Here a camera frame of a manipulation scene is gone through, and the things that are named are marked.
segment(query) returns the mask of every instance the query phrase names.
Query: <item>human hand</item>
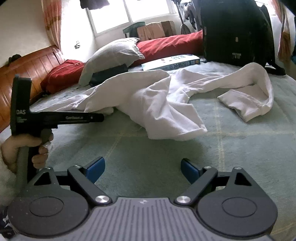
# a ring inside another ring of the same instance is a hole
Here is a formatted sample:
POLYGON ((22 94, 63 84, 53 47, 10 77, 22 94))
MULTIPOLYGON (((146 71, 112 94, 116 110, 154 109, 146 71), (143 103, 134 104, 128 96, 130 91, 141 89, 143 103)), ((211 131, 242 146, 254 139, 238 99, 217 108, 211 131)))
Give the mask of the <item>human hand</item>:
POLYGON ((42 139, 39 137, 33 137, 29 134, 20 134, 17 136, 10 136, 1 146, 1 152, 4 163, 8 169, 13 173, 17 171, 17 152, 18 148, 23 146, 39 147, 39 154, 32 157, 33 165, 36 169, 45 167, 45 162, 48 158, 48 148, 41 145, 42 139))

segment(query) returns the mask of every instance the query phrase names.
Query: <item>silver screw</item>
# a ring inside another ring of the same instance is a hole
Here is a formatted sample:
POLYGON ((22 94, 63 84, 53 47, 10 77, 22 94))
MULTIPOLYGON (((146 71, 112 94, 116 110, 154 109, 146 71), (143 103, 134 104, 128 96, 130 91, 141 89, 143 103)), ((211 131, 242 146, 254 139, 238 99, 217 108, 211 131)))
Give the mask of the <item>silver screw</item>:
POLYGON ((106 202, 109 202, 109 200, 110 200, 110 198, 107 196, 104 196, 104 195, 96 197, 96 202, 98 202, 98 203, 106 203, 106 202))
POLYGON ((190 197, 187 197, 187 196, 179 196, 179 197, 177 197, 177 202, 178 203, 186 204, 186 203, 190 203, 190 201, 191 201, 190 197))

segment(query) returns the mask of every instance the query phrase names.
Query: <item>backpack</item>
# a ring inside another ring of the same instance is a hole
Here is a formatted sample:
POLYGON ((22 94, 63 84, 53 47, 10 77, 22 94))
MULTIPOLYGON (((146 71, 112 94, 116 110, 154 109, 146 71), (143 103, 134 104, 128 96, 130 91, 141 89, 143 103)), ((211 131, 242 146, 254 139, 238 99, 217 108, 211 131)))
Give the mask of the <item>backpack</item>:
POLYGON ((265 5, 259 8, 255 0, 201 0, 200 15, 207 61, 236 66, 256 62, 268 73, 286 74, 275 63, 274 38, 265 5))

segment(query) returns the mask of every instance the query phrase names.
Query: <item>red cloth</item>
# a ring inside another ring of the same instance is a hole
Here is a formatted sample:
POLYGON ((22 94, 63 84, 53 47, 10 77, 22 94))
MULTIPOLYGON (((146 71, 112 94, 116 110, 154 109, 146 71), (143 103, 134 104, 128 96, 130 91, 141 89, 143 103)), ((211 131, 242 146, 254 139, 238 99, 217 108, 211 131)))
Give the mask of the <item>red cloth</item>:
POLYGON ((40 83, 43 91, 54 94, 77 84, 84 67, 78 60, 66 60, 61 65, 54 67, 40 83))
POLYGON ((145 56, 145 59, 139 59, 131 66, 138 66, 149 61, 180 54, 202 55, 202 43, 202 30, 197 33, 138 42, 137 47, 145 56))

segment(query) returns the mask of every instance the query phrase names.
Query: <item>bed sheet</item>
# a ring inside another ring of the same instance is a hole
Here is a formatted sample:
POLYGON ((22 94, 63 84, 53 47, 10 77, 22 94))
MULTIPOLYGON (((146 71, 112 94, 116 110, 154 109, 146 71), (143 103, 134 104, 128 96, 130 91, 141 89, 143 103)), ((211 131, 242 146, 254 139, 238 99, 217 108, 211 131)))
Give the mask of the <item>bed sheet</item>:
MULTIPOLYGON (((186 68, 199 73, 232 73, 239 69, 211 62, 186 68)), ((106 171, 96 185, 113 199, 176 197, 189 187, 180 172, 184 157, 201 167, 210 165, 219 171, 241 166, 278 207, 272 236, 290 241, 296 236, 296 82, 288 76, 270 75, 270 79, 274 89, 273 107, 248 123, 217 100, 217 96, 228 90, 216 89, 196 94, 189 101, 208 129, 204 136, 185 142, 150 140, 144 128, 115 110, 102 123, 64 125, 54 130, 54 147, 48 164, 61 171, 103 156, 106 171)), ((32 110, 84 90, 75 88, 39 101, 32 110)))

